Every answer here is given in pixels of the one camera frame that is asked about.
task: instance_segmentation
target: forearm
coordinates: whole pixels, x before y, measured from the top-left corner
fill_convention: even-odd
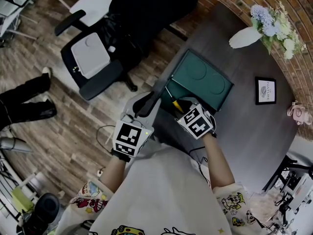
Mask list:
[[[113,193],[117,191],[124,180],[126,162],[112,156],[108,166],[103,171],[100,181]]]
[[[234,176],[216,138],[212,137],[211,134],[206,134],[203,137],[203,142],[207,153],[212,189],[233,184],[235,182]]]

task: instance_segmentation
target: black pants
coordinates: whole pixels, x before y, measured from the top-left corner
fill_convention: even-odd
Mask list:
[[[11,122],[35,121],[55,116],[57,110],[50,101],[24,103],[49,89],[50,78],[47,73],[44,73],[15,89],[0,94],[0,130]]]

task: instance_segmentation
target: framed sign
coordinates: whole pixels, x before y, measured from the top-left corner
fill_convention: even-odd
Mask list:
[[[272,78],[255,78],[255,104],[276,103],[276,80]]]

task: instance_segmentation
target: vase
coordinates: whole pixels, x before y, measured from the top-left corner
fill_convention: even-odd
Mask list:
[[[238,31],[230,40],[229,45],[236,49],[242,48],[258,41],[262,34],[254,27],[248,27]]]

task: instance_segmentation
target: patterned sleeve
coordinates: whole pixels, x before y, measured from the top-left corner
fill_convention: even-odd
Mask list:
[[[252,215],[246,199],[244,187],[232,184],[226,187],[216,187],[213,192],[229,222],[234,234],[262,235],[267,234]]]
[[[65,235],[86,220],[95,220],[113,196],[98,180],[89,180],[64,211],[55,235]]]

